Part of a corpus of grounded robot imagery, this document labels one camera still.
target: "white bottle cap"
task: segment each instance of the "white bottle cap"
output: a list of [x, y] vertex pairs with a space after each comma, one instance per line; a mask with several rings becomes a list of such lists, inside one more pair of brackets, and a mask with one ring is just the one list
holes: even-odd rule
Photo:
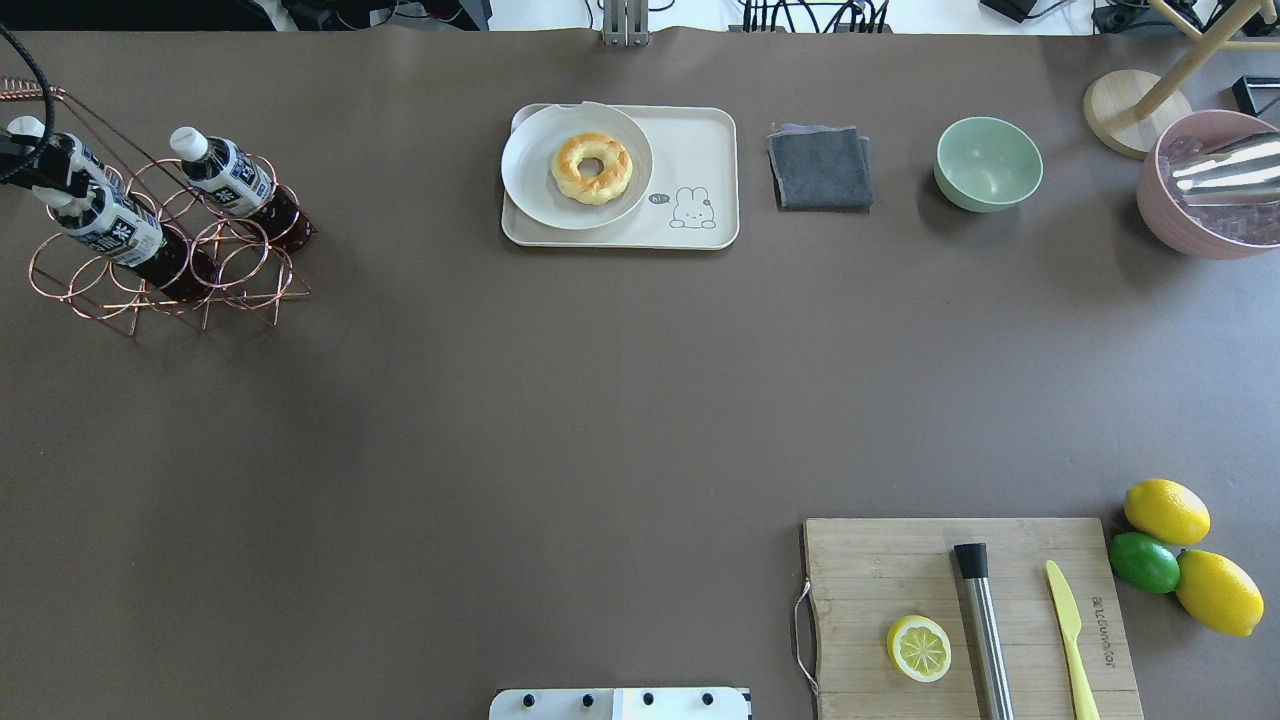
[[31, 186], [31, 192], [35, 193], [41, 202], [52, 208], [54, 211], [64, 210], [77, 200], [73, 195], [68, 195], [51, 187], [40, 187], [38, 184]]
[[20, 118], [14, 118], [9, 120], [9, 127], [5, 128], [9, 135], [26, 135], [29, 137], [44, 137], [45, 123], [32, 118], [31, 115], [22, 115]]
[[196, 161], [209, 154], [209, 138], [193, 127], [180, 127], [169, 136], [169, 147], [187, 161]]

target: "bottle label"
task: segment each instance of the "bottle label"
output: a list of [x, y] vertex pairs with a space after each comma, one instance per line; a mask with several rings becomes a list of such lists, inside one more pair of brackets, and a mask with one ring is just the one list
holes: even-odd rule
[[136, 268], [164, 245], [160, 223], [115, 188], [109, 192], [113, 201], [106, 204], [97, 219], [65, 232], [116, 265]]
[[205, 196], [227, 214], [244, 218], [266, 202], [275, 184], [270, 173], [250, 160], [243, 150], [234, 145], [232, 147], [234, 149], [232, 161], [227, 163], [223, 172], [207, 181], [192, 181], [192, 184], [202, 190]]

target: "bread ring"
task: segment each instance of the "bread ring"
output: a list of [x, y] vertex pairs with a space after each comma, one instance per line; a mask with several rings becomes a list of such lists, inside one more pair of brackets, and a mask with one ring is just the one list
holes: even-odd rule
[[[600, 174], [584, 177], [577, 165], [594, 158], [604, 165]], [[631, 182], [631, 154], [603, 132], [575, 135], [561, 145], [552, 159], [552, 177], [566, 197], [584, 205], [604, 205], [622, 195]]]

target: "black muddler tip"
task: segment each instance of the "black muddler tip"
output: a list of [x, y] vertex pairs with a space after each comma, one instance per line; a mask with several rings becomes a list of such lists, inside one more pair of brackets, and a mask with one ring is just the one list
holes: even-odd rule
[[972, 580], [987, 577], [987, 543], [970, 542], [957, 544], [955, 550], [961, 578]]

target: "mint green bowl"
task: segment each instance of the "mint green bowl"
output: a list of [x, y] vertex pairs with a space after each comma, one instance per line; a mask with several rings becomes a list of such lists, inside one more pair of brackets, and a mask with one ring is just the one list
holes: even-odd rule
[[1030, 197], [1044, 160], [1027, 133], [1000, 118], [965, 118], [938, 138], [933, 178], [947, 200], [974, 213], [995, 213]]

